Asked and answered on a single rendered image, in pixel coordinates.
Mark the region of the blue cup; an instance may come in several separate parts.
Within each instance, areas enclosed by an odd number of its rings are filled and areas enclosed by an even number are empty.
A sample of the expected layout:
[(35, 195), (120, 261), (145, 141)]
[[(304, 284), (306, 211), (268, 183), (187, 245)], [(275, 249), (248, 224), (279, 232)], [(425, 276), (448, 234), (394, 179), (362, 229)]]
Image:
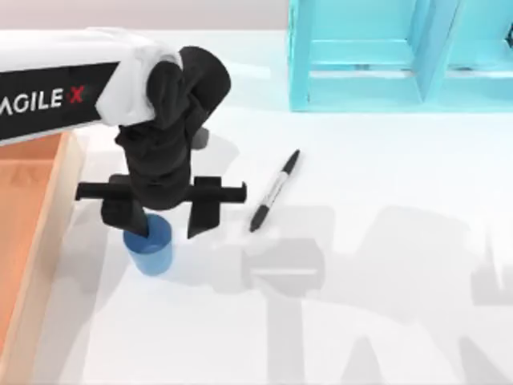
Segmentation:
[(157, 276), (165, 273), (172, 263), (172, 226), (164, 217), (153, 213), (147, 215), (147, 224), (146, 237), (124, 231), (123, 243), (142, 274)]

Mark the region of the black marker pen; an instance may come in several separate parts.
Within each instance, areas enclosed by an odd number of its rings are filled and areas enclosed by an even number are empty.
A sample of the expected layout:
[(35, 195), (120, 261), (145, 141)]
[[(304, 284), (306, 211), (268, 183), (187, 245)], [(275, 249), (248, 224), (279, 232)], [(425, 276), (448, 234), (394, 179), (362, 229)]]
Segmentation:
[(257, 231), (265, 222), (265, 218), (268, 216), (269, 211), (272, 208), (278, 195), (280, 194), (282, 188), (284, 187), (285, 182), (288, 180), (289, 176), (294, 170), (300, 154), (301, 150), (296, 149), (281, 168), (271, 188), (264, 195), (264, 198), (259, 204), (256, 212), (252, 216), (252, 219), (249, 224), (250, 233), (254, 233), (255, 231)]

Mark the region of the shallow salmon-coloured box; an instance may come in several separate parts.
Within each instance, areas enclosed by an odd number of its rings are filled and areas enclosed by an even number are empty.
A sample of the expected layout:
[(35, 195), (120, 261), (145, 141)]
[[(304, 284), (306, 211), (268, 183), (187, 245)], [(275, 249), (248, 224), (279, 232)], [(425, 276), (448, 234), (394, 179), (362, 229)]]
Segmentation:
[(83, 160), (73, 133), (0, 147), (0, 376), (34, 356)]

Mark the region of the light blue rack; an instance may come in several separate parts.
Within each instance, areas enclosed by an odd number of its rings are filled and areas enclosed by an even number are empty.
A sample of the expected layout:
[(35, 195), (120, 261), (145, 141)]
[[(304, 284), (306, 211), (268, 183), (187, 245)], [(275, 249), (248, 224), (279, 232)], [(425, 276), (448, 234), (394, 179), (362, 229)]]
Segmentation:
[(513, 112), (513, 0), (289, 0), (289, 106)]

